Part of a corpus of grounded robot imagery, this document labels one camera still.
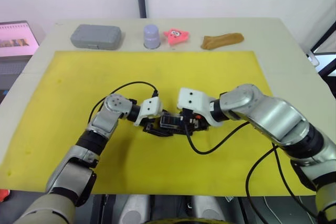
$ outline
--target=silver robot arm segment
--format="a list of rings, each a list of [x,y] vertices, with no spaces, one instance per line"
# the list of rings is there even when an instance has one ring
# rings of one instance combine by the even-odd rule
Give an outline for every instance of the silver robot arm segment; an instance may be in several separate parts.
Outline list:
[[[90,196],[97,178],[92,168],[97,166],[100,154],[118,126],[118,119],[127,119],[138,126],[143,118],[155,117],[161,112],[158,97],[138,106],[119,94],[107,96],[101,111],[49,178],[47,194],[33,202],[15,224],[73,223],[75,207],[83,205]]]
[[[290,103],[244,84],[221,94],[219,99],[182,88],[177,107],[193,110],[212,126],[229,119],[250,122],[285,151],[300,181],[317,191],[319,218],[336,220],[336,145]]]

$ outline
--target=gray plastic case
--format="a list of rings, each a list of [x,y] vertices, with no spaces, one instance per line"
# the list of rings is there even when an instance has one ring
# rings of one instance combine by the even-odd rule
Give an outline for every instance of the gray plastic case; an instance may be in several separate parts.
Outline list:
[[[81,24],[71,35],[71,42],[75,47],[115,50],[121,39],[118,26],[99,26]]]

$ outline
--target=purple cup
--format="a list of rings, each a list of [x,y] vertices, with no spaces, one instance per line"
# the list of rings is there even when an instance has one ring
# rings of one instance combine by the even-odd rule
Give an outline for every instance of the purple cup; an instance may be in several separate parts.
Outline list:
[[[149,49],[155,49],[160,46],[160,34],[156,25],[146,25],[143,28],[144,46]]]

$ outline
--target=laptop screen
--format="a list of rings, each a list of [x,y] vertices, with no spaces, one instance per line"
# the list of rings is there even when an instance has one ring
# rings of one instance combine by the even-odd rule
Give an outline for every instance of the laptop screen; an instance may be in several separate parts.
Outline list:
[[[0,23],[0,59],[31,56],[37,48],[37,40],[26,21]]]

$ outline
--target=black cable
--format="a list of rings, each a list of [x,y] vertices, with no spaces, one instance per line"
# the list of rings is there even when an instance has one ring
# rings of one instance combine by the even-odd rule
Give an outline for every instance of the black cable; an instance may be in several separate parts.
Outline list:
[[[276,150],[278,148],[278,146],[275,146],[273,147],[272,149],[270,149],[268,152],[266,152],[260,159],[257,160],[257,162],[254,163],[254,165],[251,167],[250,171],[248,172],[247,174],[247,177],[246,177],[246,181],[245,181],[245,191],[246,191],[246,195],[247,195],[247,199],[248,201],[250,202],[254,212],[257,214],[257,216],[261,219],[261,221],[264,223],[264,224],[268,224],[268,222],[265,220],[265,218],[261,215],[261,213],[258,211],[257,207],[254,205],[252,199],[251,199],[251,195],[250,195],[250,192],[249,192],[249,189],[248,189],[248,184],[250,182],[250,178],[251,178],[251,175],[254,171],[254,169],[259,165],[259,163],[261,161],[263,161],[263,159],[265,157],[267,157],[269,154],[271,154],[274,150]]]
[[[153,84],[150,84],[149,82],[145,82],[145,81],[132,81],[132,82],[126,83],[126,84],[124,84],[124,85],[118,87],[117,89],[113,90],[110,94],[114,94],[115,92],[117,92],[118,90],[120,90],[120,89],[122,89],[122,88],[124,88],[124,87],[126,87],[126,86],[129,86],[129,85],[132,85],[132,84],[137,84],[137,83],[140,83],[140,84],[146,84],[146,85],[148,85],[148,86],[151,86],[151,87],[154,89],[154,92],[153,92],[153,95],[152,95],[152,96],[153,96],[153,97],[154,97],[154,96],[157,96],[158,91],[157,91],[156,87],[155,87]],[[106,98],[106,97],[102,98],[102,99],[101,99],[99,102],[97,102],[96,105],[93,107],[93,109],[91,110],[91,113],[90,113],[90,115],[89,115],[88,123],[90,123],[91,118],[92,118],[92,115],[93,115],[94,110],[96,109],[96,107],[97,107],[102,101],[104,101],[105,98]]]
[[[315,219],[317,219],[317,216],[315,214],[313,214],[312,211],[310,211],[304,204],[301,203],[301,201],[294,195],[294,193],[292,192],[292,190],[289,188],[287,181],[285,179],[285,176],[283,175],[282,169],[281,169],[281,164],[280,164],[280,159],[278,156],[278,152],[276,149],[274,149],[274,154],[275,154],[275,159],[277,160],[277,165],[278,165],[278,169],[279,169],[279,173],[282,179],[283,184],[285,185],[287,191],[289,192],[290,196],[292,196],[292,198],[296,201],[297,204],[300,205],[300,207],[302,207],[308,214],[310,214],[311,217],[314,217]]]
[[[239,202],[240,210],[242,211],[241,214],[243,215],[244,223],[245,223],[245,224],[248,224],[247,214],[246,214],[245,207],[244,207],[244,203],[243,203],[241,197],[238,197],[238,202]]]
[[[177,197],[178,199],[180,199],[180,203],[176,209],[176,217],[178,218],[181,212],[181,208],[182,208],[182,203],[183,203],[183,196],[179,196]]]
[[[195,145],[193,144],[193,141],[191,140],[190,133],[188,131],[188,127],[187,127],[186,123],[184,123],[184,130],[185,130],[185,134],[188,138],[188,142],[189,142],[191,148],[194,150],[194,152],[196,152],[197,154],[200,154],[200,155],[206,155],[206,154],[209,154],[209,153],[217,150],[222,144],[225,143],[226,140],[228,140],[233,134],[235,134],[237,131],[239,131],[242,127],[244,127],[247,124],[249,124],[249,122],[242,123],[240,126],[236,127],[222,141],[220,141],[215,147],[213,147],[212,149],[210,149],[209,151],[206,151],[206,152],[201,152],[195,147]]]

